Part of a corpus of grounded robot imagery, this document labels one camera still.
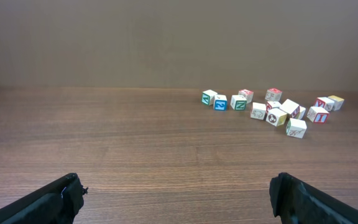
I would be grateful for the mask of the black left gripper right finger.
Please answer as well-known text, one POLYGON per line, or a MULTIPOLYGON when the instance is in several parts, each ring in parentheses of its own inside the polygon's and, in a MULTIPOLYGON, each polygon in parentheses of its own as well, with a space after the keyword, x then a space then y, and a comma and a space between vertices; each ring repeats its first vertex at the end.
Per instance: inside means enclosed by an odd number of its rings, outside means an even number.
POLYGON ((358 210, 282 172, 270 181, 273 215, 288 224, 358 224, 358 210))

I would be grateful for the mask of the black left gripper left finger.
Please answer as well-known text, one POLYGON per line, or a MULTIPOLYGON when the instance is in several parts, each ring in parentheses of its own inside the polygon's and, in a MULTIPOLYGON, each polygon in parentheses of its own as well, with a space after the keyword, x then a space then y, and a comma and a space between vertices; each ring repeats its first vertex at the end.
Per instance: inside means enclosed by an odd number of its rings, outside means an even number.
POLYGON ((0 224, 73 224, 87 193, 78 175, 69 173, 0 208, 0 224))

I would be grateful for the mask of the green edged animal wooden block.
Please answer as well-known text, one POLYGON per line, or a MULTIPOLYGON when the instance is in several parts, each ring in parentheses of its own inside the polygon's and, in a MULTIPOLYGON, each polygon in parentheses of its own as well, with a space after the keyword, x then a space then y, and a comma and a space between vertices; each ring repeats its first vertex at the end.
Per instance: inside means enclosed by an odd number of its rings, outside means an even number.
POLYGON ((290 118, 286 126, 286 135, 302 139, 307 130, 306 122, 300 119, 290 118))

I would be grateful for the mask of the red I wooden block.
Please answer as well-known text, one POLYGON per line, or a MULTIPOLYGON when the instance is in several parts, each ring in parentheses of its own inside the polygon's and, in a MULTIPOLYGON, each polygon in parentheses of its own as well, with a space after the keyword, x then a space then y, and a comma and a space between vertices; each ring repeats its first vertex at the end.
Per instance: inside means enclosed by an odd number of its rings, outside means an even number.
POLYGON ((311 106, 306 117, 313 123, 325 123, 329 112, 322 107, 311 106))

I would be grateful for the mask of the white maroon wooden block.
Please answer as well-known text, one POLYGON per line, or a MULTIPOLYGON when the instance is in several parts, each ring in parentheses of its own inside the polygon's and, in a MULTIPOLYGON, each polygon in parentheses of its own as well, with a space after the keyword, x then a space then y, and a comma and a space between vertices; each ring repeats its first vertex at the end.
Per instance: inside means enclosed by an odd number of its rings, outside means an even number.
POLYGON ((296 118, 300 112, 300 105, 290 99, 287 99, 280 105, 279 109, 286 112, 290 118, 296 118))

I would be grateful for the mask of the wooden block with figure eight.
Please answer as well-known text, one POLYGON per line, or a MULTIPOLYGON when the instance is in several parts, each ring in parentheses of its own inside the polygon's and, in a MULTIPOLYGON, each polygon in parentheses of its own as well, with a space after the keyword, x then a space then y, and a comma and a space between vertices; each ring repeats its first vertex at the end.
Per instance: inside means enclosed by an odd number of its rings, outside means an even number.
POLYGON ((250 117, 252 119, 264 120, 266 114, 266 105, 263 103, 252 103, 250 117))

